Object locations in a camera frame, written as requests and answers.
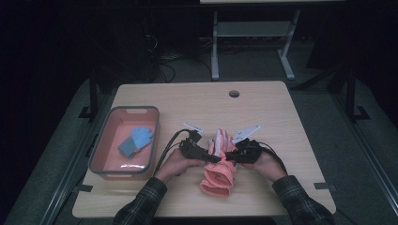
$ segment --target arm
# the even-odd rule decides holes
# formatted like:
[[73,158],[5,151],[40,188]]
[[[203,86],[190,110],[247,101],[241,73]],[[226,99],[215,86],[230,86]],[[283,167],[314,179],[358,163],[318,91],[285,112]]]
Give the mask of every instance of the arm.
[[117,212],[114,224],[151,224],[161,199],[167,192],[167,183],[176,175],[184,173],[188,167],[199,165],[204,166],[205,162],[186,159],[179,149],[174,150],[135,199]]
[[293,224],[335,224],[329,210],[311,199],[298,179],[292,175],[288,176],[269,154],[262,153],[254,164],[242,166],[257,171],[273,183],[272,187]]

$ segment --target pink cloth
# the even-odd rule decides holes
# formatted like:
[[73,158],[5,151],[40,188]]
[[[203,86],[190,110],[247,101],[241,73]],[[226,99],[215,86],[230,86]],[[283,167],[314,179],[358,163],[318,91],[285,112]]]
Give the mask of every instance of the pink cloth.
[[205,166],[205,179],[200,183],[200,189],[208,195],[226,198],[231,194],[234,185],[234,174],[236,172],[234,162],[225,160],[225,152],[235,149],[233,138],[228,137],[225,130],[218,129],[216,141],[211,142],[208,152],[220,157],[218,163],[208,163]]

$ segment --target table top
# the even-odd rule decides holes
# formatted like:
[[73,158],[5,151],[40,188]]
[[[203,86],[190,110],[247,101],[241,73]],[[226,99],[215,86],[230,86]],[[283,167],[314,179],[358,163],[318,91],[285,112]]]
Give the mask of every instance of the table top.
[[319,3],[343,2],[345,0],[200,0],[201,4],[233,4],[233,3]]
[[[232,90],[238,91],[239,97],[230,97]],[[161,114],[155,163],[173,135],[186,128],[185,122],[204,130],[199,145],[205,148],[217,128],[235,136],[238,129],[260,125],[250,139],[270,145],[309,196],[335,212],[329,190],[314,187],[314,183],[324,183],[325,179],[283,82],[125,84],[119,87],[113,103],[113,107],[143,105],[156,106]],[[176,143],[183,139],[183,135],[179,136]],[[202,193],[199,183],[203,178],[204,169],[197,167],[171,181],[155,217],[287,214],[271,183],[256,172],[238,167],[232,194],[226,199]],[[80,191],[73,215],[105,218],[114,217],[130,203],[145,181],[107,181],[87,170],[83,184],[93,188],[90,192]]]

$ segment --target sleeve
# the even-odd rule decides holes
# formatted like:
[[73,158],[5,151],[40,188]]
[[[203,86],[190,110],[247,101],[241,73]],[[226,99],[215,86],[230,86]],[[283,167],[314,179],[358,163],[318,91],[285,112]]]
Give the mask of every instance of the sleeve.
[[151,224],[166,192],[166,185],[158,178],[151,177],[135,199],[117,212],[114,225]]
[[289,213],[292,224],[335,224],[331,212],[310,198],[295,176],[281,178],[272,187]]

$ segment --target gray carpet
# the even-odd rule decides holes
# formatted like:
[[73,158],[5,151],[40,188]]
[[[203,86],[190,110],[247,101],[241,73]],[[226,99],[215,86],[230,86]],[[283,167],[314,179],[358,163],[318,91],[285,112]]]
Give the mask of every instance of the gray carpet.
[[[275,41],[267,47],[257,46],[244,48],[244,51],[234,54],[220,54],[220,82],[283,81],[287,86],[294,86],[320,72],[305,67],[313,44],[295,42],[289,59],[297,78],[288,81],[276,53],[280,44]],[[202,62],[181,59],[168,63],[176,70],[174,83],[210,82],[210,74],[204,64],[210,67],[209,53],[202,54],[201,60]],[[163,71],[171,76],[171,70],[167,67]],[[335,187],[331,195],[340,210],[334,215],[336,222],[341,225],[354,224],[349,220],[352,219],[363,225],[398,224],[398,217],[371,170],[352,124],[342,112],[339,102],[344,99],[344,92],[337,96],[329,94],[328,83],[329,79],[325,79],[307,90],[291,91],[291,96],[325,179]],[[89,105],[88,93],[88,82],[84,82],[6,224],[39,224],[45,215],[49,215],[48,206],[54,196],[62,196],[60,199],[65,202],[59,210],[54,210],[54,224],[112,224],[112,218],[80,219],[71,213],[77,196],[72,189],[87,169],[86,152],[89,151],[95,134],[99,132],[115,94],[99,93],[99,115],[90,123],[88,119],[78,118],[82,107]],[[398,187],[397,129],[377,106],[371,91],[360,82],[357,85],[356,101],[370,114],[371,120],[359,121],[355,127],[363,133],[392,183]],[[74,173],[65,174],[72,160],[78,161]],[[64,176],[69,181],[65,184],[66,187],[60,187]],[[275,217],[274,220],[278,224],[290,224],[288,217]]]

